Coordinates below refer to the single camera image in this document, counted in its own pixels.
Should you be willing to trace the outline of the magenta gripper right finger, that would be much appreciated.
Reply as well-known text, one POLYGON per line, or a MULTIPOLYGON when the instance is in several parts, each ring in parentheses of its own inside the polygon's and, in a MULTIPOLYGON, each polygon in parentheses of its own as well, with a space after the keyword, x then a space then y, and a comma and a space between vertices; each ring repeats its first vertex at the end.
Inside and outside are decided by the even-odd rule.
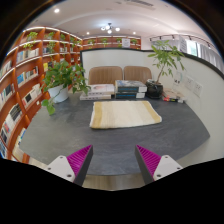
POLYGON ((158 154, 139 145, 135 146, 135 156, 145 184, 150 184, 182 169, 169 155, 158 154))

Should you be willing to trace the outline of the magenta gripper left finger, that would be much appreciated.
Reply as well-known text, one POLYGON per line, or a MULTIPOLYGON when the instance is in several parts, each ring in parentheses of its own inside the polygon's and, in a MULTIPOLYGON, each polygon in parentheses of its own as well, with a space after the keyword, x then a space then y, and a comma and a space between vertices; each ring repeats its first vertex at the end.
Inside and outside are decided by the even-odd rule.
POLYGON ((58 156, 45 170, 78 186, 82 186, 92 156, 93 146, 88 145, 69 156, 58 156))

